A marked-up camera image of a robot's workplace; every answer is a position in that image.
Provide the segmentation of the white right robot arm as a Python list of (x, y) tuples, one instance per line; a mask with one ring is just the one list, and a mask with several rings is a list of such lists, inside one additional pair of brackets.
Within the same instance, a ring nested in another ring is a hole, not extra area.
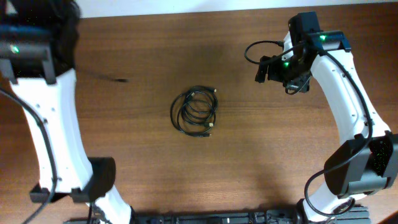
[(351, 46), (339, 30), (324, 31), (314, 12), (289, 22), (280, 55), (258, 61), (255, 80), (279, 82), (289, 95), (321, 86), (338, 127), (340, 146), (325, 162), (324, 183), (291, 210), (269, 210), (267, 223), (369, 223), (357, 201), (388, 189), (397, 177), (397, 135), (373, 107), (354, 66)]

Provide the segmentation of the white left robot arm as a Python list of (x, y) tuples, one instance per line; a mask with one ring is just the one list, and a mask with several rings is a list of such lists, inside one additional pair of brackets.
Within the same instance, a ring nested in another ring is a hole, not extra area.
[(133, 223), (133, 208), (114, 182), (112, 157), (88, 157), (75, 106), (75, 47), (80, 8), (75, 1), (1, 2), (3, 95), (22, 107), (39, 163), (30, 191), (43, 210), (64, 197), (89, 208), (88, 223)]

